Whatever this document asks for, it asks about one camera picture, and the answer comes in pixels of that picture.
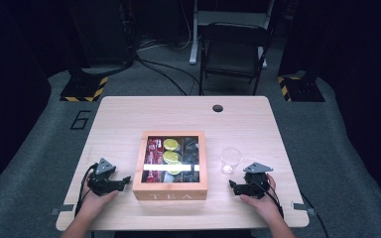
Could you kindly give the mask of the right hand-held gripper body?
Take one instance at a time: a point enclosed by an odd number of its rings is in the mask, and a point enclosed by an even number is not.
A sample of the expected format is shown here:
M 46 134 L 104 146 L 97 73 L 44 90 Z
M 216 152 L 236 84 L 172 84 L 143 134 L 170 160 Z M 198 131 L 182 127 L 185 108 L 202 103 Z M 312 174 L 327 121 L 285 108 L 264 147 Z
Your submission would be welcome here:
M 271 172 L 272 170 L 272 168 L 257 162 L 246 167 L 243 170 L 245 173 L 244 180 L 246 181 L 245 194 L 257 198 L 263 197 L 270 189 L 266 172 Z

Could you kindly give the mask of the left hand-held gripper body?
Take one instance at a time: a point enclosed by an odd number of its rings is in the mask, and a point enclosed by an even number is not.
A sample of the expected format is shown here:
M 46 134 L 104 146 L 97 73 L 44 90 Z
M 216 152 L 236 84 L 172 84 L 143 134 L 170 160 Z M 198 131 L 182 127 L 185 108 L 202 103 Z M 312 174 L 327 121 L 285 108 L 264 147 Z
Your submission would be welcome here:
M 97 195 L 101 196 L 110 193 L 110 186 L 119 183 L 120 180 L 111 180 L 111 175 L 116 171 L 116 167 L 101 158 L 96 168 L 91 173 L 88 180 L 88 187 Z

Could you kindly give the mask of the person's left hand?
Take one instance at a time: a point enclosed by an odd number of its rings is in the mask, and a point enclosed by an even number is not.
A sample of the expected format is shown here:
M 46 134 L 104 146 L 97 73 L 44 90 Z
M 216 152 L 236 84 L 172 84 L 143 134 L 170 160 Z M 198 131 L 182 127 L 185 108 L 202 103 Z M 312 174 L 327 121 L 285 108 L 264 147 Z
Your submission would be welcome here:
M 118 190 L 114 190 L 99 196 L 85 184 L 80 198 L 80 208 L 77 216 L 86 218 L 96 217 L 102 209 L 118 195 L 118 193 Z

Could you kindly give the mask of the person's right hand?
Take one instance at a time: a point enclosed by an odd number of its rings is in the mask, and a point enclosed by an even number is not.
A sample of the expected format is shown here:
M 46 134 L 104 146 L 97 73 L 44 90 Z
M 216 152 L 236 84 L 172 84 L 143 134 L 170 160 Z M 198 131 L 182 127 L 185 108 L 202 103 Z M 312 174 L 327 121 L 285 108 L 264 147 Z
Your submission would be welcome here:
M 276 183 L 269 174 L 267 174 L 267 178 L 270 184 L 270 189 L 262 198 L 257 199 L 245 194 L 240 196 L 240 199 L 246 204 L 252 206 L 264 221 L 268 218 L 277 216 L 281 216 L 283 218 L 281 208 L 278 206 L 278 196 L 275 191 Z

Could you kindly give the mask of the clear plastic cup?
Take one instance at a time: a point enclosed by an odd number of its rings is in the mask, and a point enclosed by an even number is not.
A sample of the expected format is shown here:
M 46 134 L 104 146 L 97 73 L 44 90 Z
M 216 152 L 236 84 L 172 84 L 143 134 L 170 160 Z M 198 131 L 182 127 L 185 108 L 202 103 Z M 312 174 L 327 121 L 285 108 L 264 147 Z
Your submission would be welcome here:
M 235 148 L 225 148 L 221 152 L 221 171 L 224 174 L 233 174 L 242 161 L 242 154 Z

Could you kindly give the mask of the pile of red coffee sticks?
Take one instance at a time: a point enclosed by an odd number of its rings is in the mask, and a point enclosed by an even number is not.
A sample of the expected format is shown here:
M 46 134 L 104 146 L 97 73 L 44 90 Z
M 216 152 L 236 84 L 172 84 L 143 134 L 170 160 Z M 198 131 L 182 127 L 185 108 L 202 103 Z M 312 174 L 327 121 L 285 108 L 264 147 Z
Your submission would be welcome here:
M 162 141 L 158 138 L 149 139 L 147 143 L 146 165 L 161 165 L 163 163 Z M 160 182 L 161 172 L 146 169 L 145 182 Z

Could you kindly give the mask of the grey table edge clip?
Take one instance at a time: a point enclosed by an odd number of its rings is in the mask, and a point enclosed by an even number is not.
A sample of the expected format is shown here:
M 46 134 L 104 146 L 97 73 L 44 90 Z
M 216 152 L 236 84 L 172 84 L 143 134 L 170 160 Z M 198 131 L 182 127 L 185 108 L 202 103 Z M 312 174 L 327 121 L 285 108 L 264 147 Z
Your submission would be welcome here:
M 308 203 L 296 203 L 293 202 L 292 206 L 295 210 L 302 210 L 305 211 L 308 215 L 315 216 L 316 211 L 315 209 Z
M 59 207 L 53 208 L 50 212 L 52 216 L 58 216 L 61 212 L 72 211 L 74 208 L 73 204 L 63 204 Z

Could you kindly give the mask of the yellow-green round capsule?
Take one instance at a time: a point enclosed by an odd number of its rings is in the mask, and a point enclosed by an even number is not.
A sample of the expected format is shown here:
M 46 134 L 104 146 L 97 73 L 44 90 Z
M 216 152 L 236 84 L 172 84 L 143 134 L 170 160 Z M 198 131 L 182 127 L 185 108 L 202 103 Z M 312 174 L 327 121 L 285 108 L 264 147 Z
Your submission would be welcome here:
M 178 151 L 181 148 L 181 145 L 177 140 L 168 138 L 164 141 L 164 148 L 168 151 Z
M 163 154 L 163 160 L 167 164 L 172 163 L 172 162 L 178 162 L 180 160 L 180 155 L 176 152 L 173 152 L 173 151 L 166 151 Z

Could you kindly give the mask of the yellow packet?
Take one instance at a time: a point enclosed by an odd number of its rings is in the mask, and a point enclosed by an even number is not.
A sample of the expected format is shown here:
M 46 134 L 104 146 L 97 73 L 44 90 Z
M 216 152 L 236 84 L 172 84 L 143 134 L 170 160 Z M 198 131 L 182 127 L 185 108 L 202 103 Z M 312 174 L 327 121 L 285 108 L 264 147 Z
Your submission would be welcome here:
M 182 163 L 180 161 L 168 162 L 168 173 L 175 176 L 182 171 Z

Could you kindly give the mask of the pile of dark packets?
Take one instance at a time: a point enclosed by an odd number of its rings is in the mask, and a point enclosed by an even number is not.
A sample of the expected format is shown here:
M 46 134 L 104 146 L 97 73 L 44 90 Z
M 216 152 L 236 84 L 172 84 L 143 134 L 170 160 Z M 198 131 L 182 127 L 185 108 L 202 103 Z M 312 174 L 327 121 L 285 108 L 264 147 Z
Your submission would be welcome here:
M 194 169 L 194 166 L 198 164 L 197 140 L 186 137 L 184 144 L 183 163 L 190 165 L 190 170 L 184 172 L 184 182 L 199 182 L 199 173 Z

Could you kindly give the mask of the black yellow striped stand base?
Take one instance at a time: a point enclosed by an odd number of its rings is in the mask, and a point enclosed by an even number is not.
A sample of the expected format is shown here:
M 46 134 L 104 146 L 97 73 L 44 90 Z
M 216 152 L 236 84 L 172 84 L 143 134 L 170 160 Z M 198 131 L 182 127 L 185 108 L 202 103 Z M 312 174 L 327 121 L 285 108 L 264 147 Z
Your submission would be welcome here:
M 315 82 L 308 82 L 298 76 L 278 77 L 282 94 L 290 102 L 324 102 L 324 98 Z
M 60 101 L 96 101 L 102 94 L 107 80 L 107 77 L 95 76 L 82 80 L 71 78 L 61 93 Z

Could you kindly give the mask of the black folding chair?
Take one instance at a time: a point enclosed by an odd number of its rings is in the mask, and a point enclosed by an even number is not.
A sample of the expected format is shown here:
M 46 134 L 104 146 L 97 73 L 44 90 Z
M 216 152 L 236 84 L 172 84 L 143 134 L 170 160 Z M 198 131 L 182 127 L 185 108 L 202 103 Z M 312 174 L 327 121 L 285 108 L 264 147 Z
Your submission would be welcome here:
M 209 74 L 255 81 L 255 95 L 272 38 L 272 30 L 255 25 L 214 22 L 200 36 L 198 94 Z

